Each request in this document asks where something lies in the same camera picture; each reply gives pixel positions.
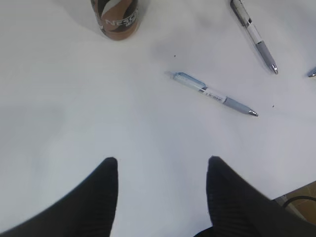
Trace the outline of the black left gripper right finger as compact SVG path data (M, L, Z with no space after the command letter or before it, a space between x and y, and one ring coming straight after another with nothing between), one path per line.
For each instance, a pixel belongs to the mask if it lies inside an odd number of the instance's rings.
M198 237L314 237L316 226L291 214L242 179L220 157L208 161L206 196L212 227Z

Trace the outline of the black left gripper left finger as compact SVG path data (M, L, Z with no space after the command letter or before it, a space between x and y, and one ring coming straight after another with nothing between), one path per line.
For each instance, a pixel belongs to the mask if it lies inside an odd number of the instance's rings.
M118 162L106 158L62 199L1 236L108 237L115 219L118 192Z

